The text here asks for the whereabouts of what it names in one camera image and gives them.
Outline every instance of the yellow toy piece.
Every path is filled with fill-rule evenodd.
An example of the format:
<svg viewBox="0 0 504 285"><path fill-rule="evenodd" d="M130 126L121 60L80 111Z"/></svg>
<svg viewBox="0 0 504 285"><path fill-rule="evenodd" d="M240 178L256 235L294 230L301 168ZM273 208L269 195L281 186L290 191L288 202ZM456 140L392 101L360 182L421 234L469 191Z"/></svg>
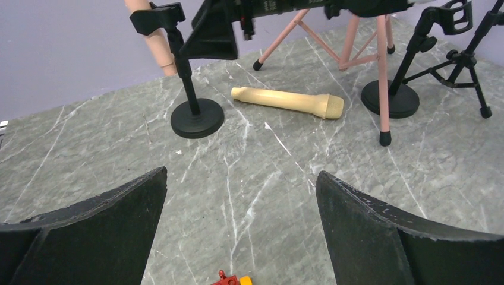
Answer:
<svg viewBox="0 0 504 285"><path fill-rule="evenodd" d="M243 276L240 278L240 285L252 285L252 280L249 276Z"/></svg>

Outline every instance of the gray marble surface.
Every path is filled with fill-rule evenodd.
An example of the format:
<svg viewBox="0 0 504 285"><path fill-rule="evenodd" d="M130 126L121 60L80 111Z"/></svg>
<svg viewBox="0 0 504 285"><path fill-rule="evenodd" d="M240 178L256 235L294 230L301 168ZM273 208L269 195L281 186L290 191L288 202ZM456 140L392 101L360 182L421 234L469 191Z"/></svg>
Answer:
<svg viewBox="0 0 504 285"><path fill-rule="evenodd" d="M356 46L374 26L363 21ZM397 21L393 28L390 78L412 33ZM344 35L343 28L322 37L339 51ZM444 61L450 49L440 42L418 55L410 74ZM375 51L373 44L366 53ZM219 269L258 285L334 283L314 195L321 170L413 214L504 234L503 68L477 65L494 113L488 120L473 90L450 90L432 77L411 82L420 109L391 121L392 145L384 148L378 116L360 102L360 90L377 78L375 62L340 72L311 38L283 43L255 72L258 57L194 72L198 96L226 114L204 139L171 130L170 114L185 100L178 77L11 121L0 150L0 220L66 207L166 166L168 196L143 284L210 284ZM239 86L330 92L345 99L344 116L324 121L233 102Z"/></svg>

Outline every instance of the pink tripod stand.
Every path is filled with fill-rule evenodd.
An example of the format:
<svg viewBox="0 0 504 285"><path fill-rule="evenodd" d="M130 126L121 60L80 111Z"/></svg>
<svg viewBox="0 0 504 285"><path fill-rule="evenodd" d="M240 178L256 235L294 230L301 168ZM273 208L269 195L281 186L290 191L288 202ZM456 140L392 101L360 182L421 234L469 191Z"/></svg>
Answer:
<svg viewBox="0 0 504 285"><path fill-rule="evenodd" d="M392 36L392 22L390 17L382 15L376 17L376 31L371 35L362 48L350 60L350 54L354 47L355 35L360 18L352 15L348 29L346 30L346 38L343 46L343 52L339 57L317 34L303 22L304 16L309 12L309 9L301 10L292 21L287 25L285 30L276 38L276 40L266 49L263 55L254 63L254 70L258 71L266 61L266 59L275 51L282 43L287 35L297 26L301 26L337 63L341 71L347 70L349 67L354 67L359 64L364 64L371 61L378 61L379 74L379 92L380 92L380 143L382 146L390 145L392 139L390 137L389 124L389 96L388 96L388 78L387 78L387 53L392 54L395 51ZM378 52L374 55L363 56L359 58L366 47L377 36Z"/></svg>

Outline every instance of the red toy piece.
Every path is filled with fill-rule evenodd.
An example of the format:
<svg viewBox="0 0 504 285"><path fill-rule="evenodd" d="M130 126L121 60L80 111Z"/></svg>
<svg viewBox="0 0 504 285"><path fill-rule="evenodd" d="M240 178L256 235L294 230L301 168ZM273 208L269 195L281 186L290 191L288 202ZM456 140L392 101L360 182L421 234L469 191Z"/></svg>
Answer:
<svg viewBox="0 0 504 285"><path fill-rule="evenodd" d="M224 270L219 270L220 280L218 282L213 283L212 285L240 285L236 275L231 277L226 277Z"/></svg>

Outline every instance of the black plastic piece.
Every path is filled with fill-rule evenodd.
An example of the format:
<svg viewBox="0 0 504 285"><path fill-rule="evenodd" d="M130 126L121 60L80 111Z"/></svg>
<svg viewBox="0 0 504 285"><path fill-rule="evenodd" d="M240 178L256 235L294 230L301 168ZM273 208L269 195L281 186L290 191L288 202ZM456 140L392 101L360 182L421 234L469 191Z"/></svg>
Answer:
<svg viewBox="0 0 504 285"><path fill-rule="evenodd" d="M161 167L68 208L0 223L0 284L140 284L166 178Z"/></svg>
<svg viewBox="0 0 504 285"><path fill-rule="evenodd" d="M392 143L392 134L388 132L380 132L380 145L388 147Z"/></svg>
<svg viewBox="0 0 504 285"><path fill-rule="evenodd" d="M504 236L436 223L369 196L327 172L320 219L341 285L500 285Z"/></svg>
<svg viewBox="0 0 504 285"><path fill-rule="evenodd" d="M193 18L193 32L181 48L187 59L238 59L229 1L205 0Z"/></svg>
<svg viewBox="0 0 504 285"><path fill-rule="evenodd" d="M364 106L371 112L380 114L380 91L379 82L372 81L362 90L361 100ZM420 107L418 94L405 84L401 84L394 96L389 96L389 117L403 119L414 115Z"/></svg>
<svg viewBox="0 0 504 285"><path fill-rule="evenodd" d="M224 123L224 111L210 99L198 99L201 112L193 115L189 102L180 104L172 113L171 126L183 138L204 138L216 132Z"/></svg>
<svg viewBox="0 0 504 285"><path fill-rule="evenodd" d="M256 60L256 62L254 62L254 65L252 67L254 68L255 71L259 71L261 67L263 67L263 64L264 63L260 63L259 60Z"/></svg>
<svg viewBox="0 0 504 285"><path fill-rule="evenodd" d="M393 54L394 52L395 52L395 45L393 45L393 46L392 46L392 47L390 47L390 48L389 48L389 47L387 47L387 53L388 53L388 54L390 54L390 55L391 55L391 54Z"/></svg>

